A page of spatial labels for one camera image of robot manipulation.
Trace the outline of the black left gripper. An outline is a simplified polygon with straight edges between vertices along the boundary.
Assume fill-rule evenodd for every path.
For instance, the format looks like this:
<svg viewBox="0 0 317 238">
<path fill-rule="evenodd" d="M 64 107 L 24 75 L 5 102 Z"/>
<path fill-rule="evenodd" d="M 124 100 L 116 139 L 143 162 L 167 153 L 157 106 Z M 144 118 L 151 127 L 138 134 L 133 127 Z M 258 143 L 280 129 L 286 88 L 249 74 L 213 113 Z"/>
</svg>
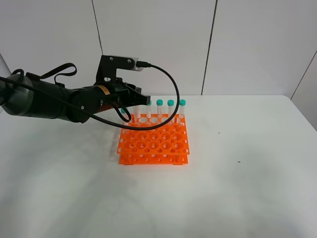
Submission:
<svg viewBox="0 0 317 238">
<path fill-rule="evenodd" d="M 104 81 L 69 91 L 69 103 L 93 115 L 114 109 L 122 118 L 121 108 L 127 112 L 127 106 L 147 105 L 150 100 L 140 87 L 126 84 L 121 78 L 115 83 Z"/>
</svg>

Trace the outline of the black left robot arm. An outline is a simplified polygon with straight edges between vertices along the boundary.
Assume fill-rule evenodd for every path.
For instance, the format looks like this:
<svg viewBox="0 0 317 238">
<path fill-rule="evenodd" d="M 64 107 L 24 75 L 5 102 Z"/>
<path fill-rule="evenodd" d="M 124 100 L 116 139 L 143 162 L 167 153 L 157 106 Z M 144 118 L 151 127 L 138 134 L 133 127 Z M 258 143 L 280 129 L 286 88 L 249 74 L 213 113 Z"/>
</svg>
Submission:
<svg viewBox="0 0 317 238">
<path fill-rule="evenodd" d="M 132 58 L 102 56 L 92 86 L 67 89 L 55 81 L 46 82 L 49 77 L 74 76 L 73 63 L 65 63 L 43 75 L 14 71 L 8 78 L 14 82 L 32 87 L 32 90 L 11 83 L 0 83 L 0 105 L 12 116 L 62 119 L 74 123 L 85 123 L 88 114 L 97 114 L 112 108 L 119 110 L 138 105 L 147 105 L 150 96 L 142 95 L 142 89 L 116 76 L 118 69 L 137 71 L 136 60 Z"/>
</svg>

